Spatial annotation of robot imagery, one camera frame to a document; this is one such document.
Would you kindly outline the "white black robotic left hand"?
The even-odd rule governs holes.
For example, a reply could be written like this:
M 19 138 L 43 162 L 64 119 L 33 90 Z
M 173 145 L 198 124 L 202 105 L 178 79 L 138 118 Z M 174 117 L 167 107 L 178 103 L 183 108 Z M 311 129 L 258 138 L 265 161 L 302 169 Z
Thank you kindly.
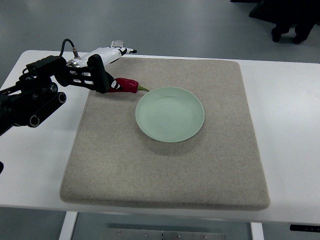
M 74 58 L 67 62 L 69 67 L 80 69 L 80 71 L 71 72 L 77 77 L 73 80 L 73 84 L 102 94 L 107 93 L 111 81 L 116 78 L 106 72 L 105 67 L 126 54 L 136 52 L 132 48 L 109 46 L 97 48 L 83 56 L 74 53 Z

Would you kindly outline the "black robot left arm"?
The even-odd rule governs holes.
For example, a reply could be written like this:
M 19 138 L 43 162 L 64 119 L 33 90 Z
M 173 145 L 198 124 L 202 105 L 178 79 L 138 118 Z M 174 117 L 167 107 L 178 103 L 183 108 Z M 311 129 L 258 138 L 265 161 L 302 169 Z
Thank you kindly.
M 114 78 L 98 54 L 86 66 L 69 66 L 62 56 L 50 55 L 26 65 L 15 85 L 0 92 L 0 133 L 12 127 L 38 127 L 67 100 L 59 86 L 77 86 L 105 94 Z

